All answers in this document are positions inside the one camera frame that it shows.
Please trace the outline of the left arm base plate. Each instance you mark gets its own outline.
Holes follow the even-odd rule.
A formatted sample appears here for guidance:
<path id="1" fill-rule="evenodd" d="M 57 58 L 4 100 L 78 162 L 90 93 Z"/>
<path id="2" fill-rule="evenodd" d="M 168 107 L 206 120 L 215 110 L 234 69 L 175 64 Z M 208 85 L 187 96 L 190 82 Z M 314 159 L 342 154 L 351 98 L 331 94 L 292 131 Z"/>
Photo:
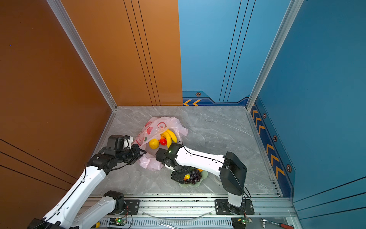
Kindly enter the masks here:
<path id="1" fill-rule="evenodd" d="M 137 215 L 140 207 L 139 199 L 124 199 L 116 201 L 113 215 Z"/>

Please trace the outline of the yellow lemon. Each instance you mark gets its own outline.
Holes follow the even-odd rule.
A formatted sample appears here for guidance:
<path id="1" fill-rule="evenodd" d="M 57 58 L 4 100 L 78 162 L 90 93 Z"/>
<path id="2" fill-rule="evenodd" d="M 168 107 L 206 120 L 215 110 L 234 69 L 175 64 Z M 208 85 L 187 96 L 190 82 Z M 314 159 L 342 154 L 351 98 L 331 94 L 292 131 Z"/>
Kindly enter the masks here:
<path id="1" fill-rule="evenodd" d="M 159 140 L 157 140 L 157 139 L 154 138 L 151 141 L 149 141 L 149 147 L 151 149 L 157 149 L 159 146 L 160 146 Z"/>

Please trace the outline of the small red orange mango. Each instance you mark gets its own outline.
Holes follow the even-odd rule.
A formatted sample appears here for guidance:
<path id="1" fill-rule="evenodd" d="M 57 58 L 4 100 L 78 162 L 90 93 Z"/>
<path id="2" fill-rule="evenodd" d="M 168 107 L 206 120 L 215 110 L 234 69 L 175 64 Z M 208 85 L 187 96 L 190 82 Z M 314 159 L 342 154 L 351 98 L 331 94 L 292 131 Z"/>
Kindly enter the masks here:
<path id="1" fill-rule="evenodd" d="M 166 140 L 165 138 L 161 138 L 161 139 L 159 140 L 159 142 L 160 142 L 160 144 L 161 144 L 162 146 L 166 146 L 166 145 L 167 145 L 167 140 Z"/>

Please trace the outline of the red yellow mango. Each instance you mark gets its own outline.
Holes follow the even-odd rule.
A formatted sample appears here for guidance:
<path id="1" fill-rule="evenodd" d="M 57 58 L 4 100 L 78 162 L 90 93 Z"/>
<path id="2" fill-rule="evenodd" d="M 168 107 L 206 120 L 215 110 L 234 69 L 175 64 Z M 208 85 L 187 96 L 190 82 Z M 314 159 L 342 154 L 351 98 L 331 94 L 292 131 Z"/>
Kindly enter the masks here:
<path id="1" fill-rule="evenodd" d="M 190 175 L 186 174 L 185 177 L 184 177 L 184 181 L 189 180 L 189 179 L 190 179 Z"/>

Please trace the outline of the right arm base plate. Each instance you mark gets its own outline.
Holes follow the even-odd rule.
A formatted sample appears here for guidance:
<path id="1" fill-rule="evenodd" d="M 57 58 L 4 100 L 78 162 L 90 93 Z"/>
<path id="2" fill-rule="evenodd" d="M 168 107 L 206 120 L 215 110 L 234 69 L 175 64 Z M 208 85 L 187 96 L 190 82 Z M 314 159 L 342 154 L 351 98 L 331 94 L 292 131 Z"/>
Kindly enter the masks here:
<path id="1" fill-rule="evenodd" d="M 240 208 L 230 205 L 227 199 L 216 199 L 214 206 L 216 215 L 254 215 L 254 207 L 250 199 L 243 198 Z"/>

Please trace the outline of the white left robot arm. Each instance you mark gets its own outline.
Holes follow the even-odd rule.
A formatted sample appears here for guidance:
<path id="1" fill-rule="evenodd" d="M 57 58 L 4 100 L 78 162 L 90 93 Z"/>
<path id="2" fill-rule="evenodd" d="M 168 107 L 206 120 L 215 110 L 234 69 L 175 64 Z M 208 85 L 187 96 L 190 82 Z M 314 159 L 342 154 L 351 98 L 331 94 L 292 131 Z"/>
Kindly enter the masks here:
<path id="1" fill-rule="evenodd" d="M 115 215 L 128 212 L 123 193 L 108 191 L 99 203 L 90 207 L 82 215 L 78 212 L 88 199 L 92 191 L 111 172 L 118 170 L 117 164 L 123 162 L 125 166 L 138 161 L 145 150 L 137 144 L 123 150 L 103 147 L 86 164 L 84 172 L 60 200 L 42 219 L 33 219 L 29 229 L 90 229 L 97 221 L 108 213 Z"/>

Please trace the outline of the yellow banana bunch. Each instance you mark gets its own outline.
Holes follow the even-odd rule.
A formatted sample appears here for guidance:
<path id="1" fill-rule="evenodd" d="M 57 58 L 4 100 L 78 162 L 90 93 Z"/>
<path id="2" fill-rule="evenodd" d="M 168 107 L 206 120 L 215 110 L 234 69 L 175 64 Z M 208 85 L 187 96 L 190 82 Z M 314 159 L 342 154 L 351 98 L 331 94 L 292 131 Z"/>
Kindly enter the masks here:
<path id="1" fill-rule="evenodd" d="M 168 148 L 171 146 L 172 143 L 178 142 L 178 139 L 177 139 L 177 136 L 175 135 L 175 133 L 169 129 L 166 130 L 165 132 L 163 132 L 161 134 L 161 137 L 166 140 L 166 145 Z"/>

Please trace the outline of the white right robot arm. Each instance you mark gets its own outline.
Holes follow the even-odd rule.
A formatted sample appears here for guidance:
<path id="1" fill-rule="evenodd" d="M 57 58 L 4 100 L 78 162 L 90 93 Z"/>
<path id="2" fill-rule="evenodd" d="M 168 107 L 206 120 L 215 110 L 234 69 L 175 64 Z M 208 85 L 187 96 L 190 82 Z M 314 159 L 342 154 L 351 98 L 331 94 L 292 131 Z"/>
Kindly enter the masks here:
<path id="1" fill-rule="evenodd" d="M 172 143 L 168 149 L 160 148 L 156 160 L 172 171 L 171 179 L 180 184 L 196 184 L 199 173 L 206 171 L 217 176 L 228 192 L 227 207 L 232 214 L 240 215 L 245 194 L 247 167 L 232 152 L 213 155 Z"/>

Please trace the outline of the pink printed plastic bag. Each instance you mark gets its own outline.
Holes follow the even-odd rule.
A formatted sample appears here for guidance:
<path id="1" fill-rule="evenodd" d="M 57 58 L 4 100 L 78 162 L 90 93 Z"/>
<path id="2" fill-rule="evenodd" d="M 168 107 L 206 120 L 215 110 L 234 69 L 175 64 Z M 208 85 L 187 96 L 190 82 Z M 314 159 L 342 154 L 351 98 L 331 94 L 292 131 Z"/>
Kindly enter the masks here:
<path id="1" fill-rule="evenodd" d="M 182 140 L 182 136 L 188 135 L 188 129 L 184 128 L 181 122 L 176 117 L 152 117 L 142 128 L 141 132 L 134 140 L 134 144 L 137 144 L 140 149 L 145 150 L 147 153 L 139 159 L 140 166 L 150 171 L 161 170 L 163 164 L 155 159 L 157 149 L 151 149 L 149 147 L 149 141 L 152 139 L 160 140 L 161 134 L 166 130 L 171 130 L 177 136 L 178 141 Z"/>

